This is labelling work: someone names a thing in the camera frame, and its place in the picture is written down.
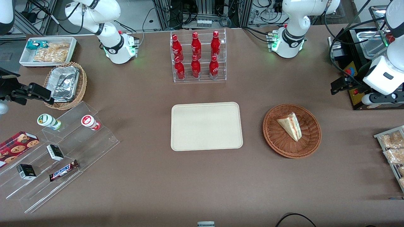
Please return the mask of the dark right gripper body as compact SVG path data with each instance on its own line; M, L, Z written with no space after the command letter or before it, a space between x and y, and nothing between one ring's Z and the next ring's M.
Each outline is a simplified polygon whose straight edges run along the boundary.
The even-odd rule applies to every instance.
M0 95L10 95L14 90L19 89L18 77L20 77L19 74L0 67Z

